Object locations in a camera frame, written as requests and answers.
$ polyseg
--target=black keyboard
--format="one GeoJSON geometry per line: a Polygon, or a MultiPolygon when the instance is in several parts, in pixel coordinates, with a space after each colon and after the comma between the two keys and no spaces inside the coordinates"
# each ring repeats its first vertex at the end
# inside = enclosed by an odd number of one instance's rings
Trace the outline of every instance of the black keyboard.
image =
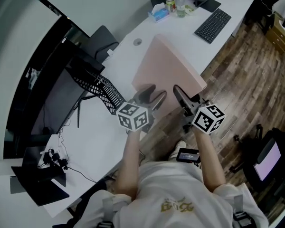
{"type": "Polygon", "coordinates": [[[230,15],[220,9],[217,9],[195,31],[195,34],[211,44],[230,19],[230,15]]]}

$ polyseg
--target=person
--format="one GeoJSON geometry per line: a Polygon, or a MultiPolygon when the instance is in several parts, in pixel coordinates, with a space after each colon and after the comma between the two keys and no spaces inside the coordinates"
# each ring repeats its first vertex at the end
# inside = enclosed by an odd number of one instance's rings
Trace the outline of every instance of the person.
{"type": "Polygon", "coordinates": [[[241,211],[254,220],[257,228],[267,228],[268,221],[246,185],[226,183],[210,136],[192,129],[201,169],[176,161],[179,148],[186,147],[184,141],[178,142],[169,161],[148,162],[139,167],[140,131],[130,132],[115,194],[100,190],[92,195],[75,227],[92,228],[111,221],[115,228],[231,228],[235,200],[240,197],[241,211]]]}

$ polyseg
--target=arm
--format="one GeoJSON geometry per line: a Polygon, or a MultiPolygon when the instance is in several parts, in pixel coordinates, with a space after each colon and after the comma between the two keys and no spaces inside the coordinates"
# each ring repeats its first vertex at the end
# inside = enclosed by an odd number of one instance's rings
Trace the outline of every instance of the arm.
{"type": "Polygon", "coordinates": [[[115,182],[115,193],[136,197],[139,167],[139,140],[141,130],[129,132],[123,151],[123,159],[115,182]]]}
{"type": "Polygon", "coordinates": [[[226,184],[225,174],[210,136],[196,127],[193,127],[193,131],[198,144],[204,184],[210,192],[213,192],[220,185],[226,184]]]}

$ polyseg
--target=desk leg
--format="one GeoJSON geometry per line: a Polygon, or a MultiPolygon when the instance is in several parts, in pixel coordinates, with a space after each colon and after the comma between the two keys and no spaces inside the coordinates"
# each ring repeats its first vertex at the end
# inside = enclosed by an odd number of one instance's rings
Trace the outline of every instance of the desk leg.
{"type": "Polygon", "coordinates": [[[233,31],[233,33],[231,34],[233,37],[235,37],[237,35],[238,29],[241,26],[242,22],[244,20],[244,17],[241,19],[241,22],[237,25],[236,29],[233,31]]]}

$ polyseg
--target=white cube with black markers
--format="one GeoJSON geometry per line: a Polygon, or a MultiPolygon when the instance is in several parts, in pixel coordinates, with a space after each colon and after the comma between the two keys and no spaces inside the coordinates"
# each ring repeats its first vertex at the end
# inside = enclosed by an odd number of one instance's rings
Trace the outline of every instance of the white cube with black markers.
{"type": "Polygon", "coordinates": [[[142,106],[124,102],[116,111],[119,124],[130,130],[137,131],[149,123],[148,109],[142,106]]]}
{"type": "Polygon", "coordinates": [[[226,115],[216,104],[200,107],[192,124],[204,133],[212,133],[219,128],[226,115]]]}

